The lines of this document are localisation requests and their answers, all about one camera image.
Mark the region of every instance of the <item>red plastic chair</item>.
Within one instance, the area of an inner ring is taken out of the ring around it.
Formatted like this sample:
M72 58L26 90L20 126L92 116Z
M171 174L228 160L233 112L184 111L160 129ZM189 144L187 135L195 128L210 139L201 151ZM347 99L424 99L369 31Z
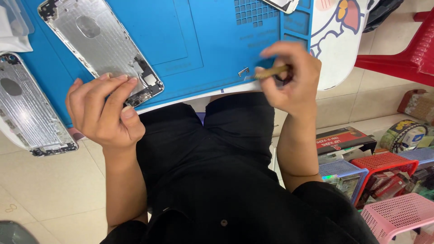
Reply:
M423 22L408 47L395 55L358 55L356 67L434 86L434 8L419 12Z

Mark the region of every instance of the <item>pink plastic basket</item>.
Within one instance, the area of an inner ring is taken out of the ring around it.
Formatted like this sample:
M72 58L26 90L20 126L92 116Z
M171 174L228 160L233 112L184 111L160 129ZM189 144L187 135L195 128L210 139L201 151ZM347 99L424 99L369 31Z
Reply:
M368 204L363 208L362 217L380 244L387 244L396 234L434 223L434 202L410 193ZM421 233L414 243L433 241L433 235Z

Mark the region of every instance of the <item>small metal bracket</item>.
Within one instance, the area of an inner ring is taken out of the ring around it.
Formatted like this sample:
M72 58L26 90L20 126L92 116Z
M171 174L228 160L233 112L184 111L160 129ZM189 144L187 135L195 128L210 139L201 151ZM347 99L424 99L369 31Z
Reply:
M238 76L241 77L241 74L244 73L244 72L246 72L246 73L250 72L249 67L247 67L247 68L241 70L240 72L238 72Z

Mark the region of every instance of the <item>hand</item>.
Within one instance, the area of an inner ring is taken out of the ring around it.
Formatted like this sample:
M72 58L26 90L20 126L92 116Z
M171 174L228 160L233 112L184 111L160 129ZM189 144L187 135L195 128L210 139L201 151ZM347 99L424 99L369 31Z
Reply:
M264 92L271 106L285 111L293 117L316 116L316 90L318 88L321 61L309 55L303 45L295 42L279 41L264 49L262 57L277 55L273 66L291 64L294 78L291 82L277 88L273 77L261 80ZM263 70L257 67L255 72ZM287 73L281 73L282 79Z
M109 73L84 85L75 80L65 100L74 127L103 150L135 150L145 126L133 107L122 107L137 82L127 75L110 78Z

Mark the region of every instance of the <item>tape roll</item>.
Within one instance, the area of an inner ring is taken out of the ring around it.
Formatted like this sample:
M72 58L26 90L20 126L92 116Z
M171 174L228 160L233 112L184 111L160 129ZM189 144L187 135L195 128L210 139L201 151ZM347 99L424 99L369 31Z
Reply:
M422 131L425 135L428 132L427 127L424 125L418 124L409 119L401 120L386 131L381 138L380 147L388 149L390 152L394 153L413 150L415 148L406 148L402 146L401 142L407 133L417 130Z

